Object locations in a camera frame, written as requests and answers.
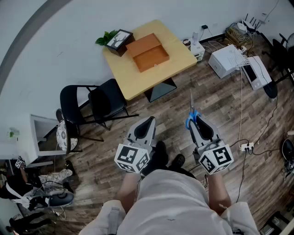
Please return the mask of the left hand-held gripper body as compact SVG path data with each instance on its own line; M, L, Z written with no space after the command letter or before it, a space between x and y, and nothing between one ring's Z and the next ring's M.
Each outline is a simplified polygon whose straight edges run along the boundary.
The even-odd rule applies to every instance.
M153 153L152 146L125 139L123 144L118 145L114 161L126 172L141 173L151 160Z

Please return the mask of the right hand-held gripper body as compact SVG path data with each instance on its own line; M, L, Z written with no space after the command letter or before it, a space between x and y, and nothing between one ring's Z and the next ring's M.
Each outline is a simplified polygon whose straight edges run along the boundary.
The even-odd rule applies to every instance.
M200 148L195 148L193 156L207 172L213 175L225 170L233 163L233 156L229 145L226 145L223 139L217 139Z

